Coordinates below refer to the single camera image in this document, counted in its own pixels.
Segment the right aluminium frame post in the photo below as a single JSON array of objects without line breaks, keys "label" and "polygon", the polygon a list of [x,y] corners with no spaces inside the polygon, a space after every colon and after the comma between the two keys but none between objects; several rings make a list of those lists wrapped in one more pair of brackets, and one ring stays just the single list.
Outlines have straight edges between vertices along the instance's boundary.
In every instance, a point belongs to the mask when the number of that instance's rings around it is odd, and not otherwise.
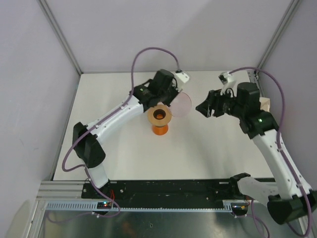
[{"label": "right aluminium frame post", "polygon": [[290,1],[286,11],[284,12],[277,28],[275,29],[267,47],[265,48],[264,53],[262,54],[257,64],[257,68],[263,68],[266,65],[302,2],[302,0]]}]

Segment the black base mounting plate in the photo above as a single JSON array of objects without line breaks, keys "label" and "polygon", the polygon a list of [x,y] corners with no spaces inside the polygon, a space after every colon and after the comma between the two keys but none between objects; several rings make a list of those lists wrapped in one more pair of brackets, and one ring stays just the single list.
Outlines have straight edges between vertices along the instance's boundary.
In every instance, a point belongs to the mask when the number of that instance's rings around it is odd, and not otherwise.
[{"label": "black base mounting plate", "polygon": [[228,179],[111,180],[100,191],[118,205],[190,205],[251,199],[234,194]]}]

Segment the paper coffee filter stack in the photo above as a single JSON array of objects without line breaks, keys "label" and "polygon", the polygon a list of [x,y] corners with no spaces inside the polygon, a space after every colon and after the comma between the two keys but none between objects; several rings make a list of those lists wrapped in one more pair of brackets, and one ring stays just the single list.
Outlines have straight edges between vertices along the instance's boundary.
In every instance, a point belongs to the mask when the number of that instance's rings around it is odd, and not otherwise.
[{"label": "paper coffee filter stack", "polygon": [[260,109],[266,112],[270,112],[270,98],[260,97]]}]

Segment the right aluminium table rail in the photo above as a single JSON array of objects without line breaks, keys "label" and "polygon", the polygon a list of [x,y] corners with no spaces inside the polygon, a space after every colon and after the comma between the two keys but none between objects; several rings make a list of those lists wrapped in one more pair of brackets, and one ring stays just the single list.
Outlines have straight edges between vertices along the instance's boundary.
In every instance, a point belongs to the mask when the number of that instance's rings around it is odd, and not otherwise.
[{"label": "right aluminium table rail", "polygon": [[257,85],[260,91],[260,96],[263,97],[264,95],[263,95],[262,87],[260,85],[258,72],[256,70],[248,69],[247,74],[248,74],[250,82],[255,83]]}]

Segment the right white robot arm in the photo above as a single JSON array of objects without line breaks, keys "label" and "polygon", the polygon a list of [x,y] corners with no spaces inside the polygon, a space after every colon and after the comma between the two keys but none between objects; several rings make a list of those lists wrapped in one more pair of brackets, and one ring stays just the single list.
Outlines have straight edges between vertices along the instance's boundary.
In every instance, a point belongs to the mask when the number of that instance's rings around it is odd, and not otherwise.
[{"label": "right white robot arm", "polygon": [[278,125],[270,112],[260,108],[260,91],[256,84],[239,83],[236,96],[229,90],[210,90],[206,99],[196,110],[209,118],[224,114],[239,119],[244,134],[254,142],[262,153],[276,182],[276,188],[257,181],[248,173],[230,178],[229,195],[240,199],[243,195],[253,198],[267,207],[273,220],[279,225],[307,216],[317,208],[317,192],[305,181],[299,171],[294,173],[285,160],[289,153],[283,141],[277,140]]}]

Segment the left aluminium frame post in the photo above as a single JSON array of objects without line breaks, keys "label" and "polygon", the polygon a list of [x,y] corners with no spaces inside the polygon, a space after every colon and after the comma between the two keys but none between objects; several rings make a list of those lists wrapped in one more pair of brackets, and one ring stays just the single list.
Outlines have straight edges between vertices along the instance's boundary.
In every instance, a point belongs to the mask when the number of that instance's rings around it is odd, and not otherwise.
[{"label": "left aluminium frame post", "polygon": [[61,29],[58,21],[56,20],[49,4],[47,3],[46,0],[37,0],[37,3],[39,5],[39,7],[41,8],[46,20],[48,21],[52,31],[54,32],[60,46],[62,47],[67,58],[69,59],[71,65],[73,66],[73,68],[75,69],[75,71],[77,72],[77,74],[79,76],[82,75],[83,72],[81,70],[81,67],[80,67],[69,43],[67,42],[67,39],[66,39],[64,33],[62,32],[62,29]]}]

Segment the orange glass carafe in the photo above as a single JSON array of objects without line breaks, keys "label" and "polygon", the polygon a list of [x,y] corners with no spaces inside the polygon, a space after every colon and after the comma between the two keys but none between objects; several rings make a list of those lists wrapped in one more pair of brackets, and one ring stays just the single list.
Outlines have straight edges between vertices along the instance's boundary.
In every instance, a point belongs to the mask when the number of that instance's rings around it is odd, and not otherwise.
[{"label": "orange glass carafe", "polygon": [[168,124],[164,125],[164,126],[152,126],[152,131],[155,135],[165,135],[168,132]]}]

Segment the wooden dripper ring holder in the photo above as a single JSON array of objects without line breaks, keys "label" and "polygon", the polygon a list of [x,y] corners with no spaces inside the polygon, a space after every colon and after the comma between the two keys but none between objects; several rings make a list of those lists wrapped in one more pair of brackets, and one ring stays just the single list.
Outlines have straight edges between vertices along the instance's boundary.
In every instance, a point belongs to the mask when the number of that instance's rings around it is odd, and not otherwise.
[{"label": "wooden dripper ring holder", "polygon": [[171,119],[172,114],[168,110],[168,107],[163,104],[148,109],[148,121],[154,126],[163,127],[167,125]]}]

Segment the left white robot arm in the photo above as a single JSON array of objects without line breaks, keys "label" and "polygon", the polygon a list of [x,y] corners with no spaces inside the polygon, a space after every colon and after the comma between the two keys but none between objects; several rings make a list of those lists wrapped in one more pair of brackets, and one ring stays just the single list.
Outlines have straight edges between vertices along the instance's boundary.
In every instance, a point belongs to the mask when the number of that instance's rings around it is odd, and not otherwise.
[{"label": "left white robot arm", "polygon": [[109,194],[109,185],[107,184],[109,179],[102,165],[106,158],[102,144],[105,143],[106,139],[116,129],[158,103],[170,106],[188,79],[188,75],[183,71],[178,70],[172,73],[160,69],[153,79],[135,86],[130,91],[126,101],[104,115],[103,118],[86,125],[81,122],[75,124],[72,137],[74,151],[83,161],[88,176],[94,184],[92,187],[94,195],[98,198],[104,198]]}]

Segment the aluminium frame post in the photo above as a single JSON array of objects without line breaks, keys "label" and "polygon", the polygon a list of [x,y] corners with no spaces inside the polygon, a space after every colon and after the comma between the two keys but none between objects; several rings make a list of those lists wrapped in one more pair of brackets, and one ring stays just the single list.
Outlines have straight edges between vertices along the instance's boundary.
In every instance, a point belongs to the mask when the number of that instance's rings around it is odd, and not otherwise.
[{"label": "aluminium frame post", "polygon": [[52,31],[54,32],[60,46],[62,47],[67,58],[69,59],[71,65],[73,66],[73,68],[75,69],[75,71],[77,72],[77,74],[79,76],[82,75],[83,72],[81,70],[81,67],[80,67],[69,43],[67,42],[67,39],[66,39],[64,33],[62,32],[62,29],[61,29],[58,21],[56,20],[49,4],[47,3],[46,0],[37,0],[37,3],[39,5],[39,7],[41,8],[46,20],[48,21]]},{"label": "aluminium frame post", "polygon": [[302,0],[290,1],[286,11],[284,12],[277,28],[275,29],[267,47],[265,48],[264,53],[262,54],[257,64],[257,68],[263,68],[266,65],[302,2]]}]

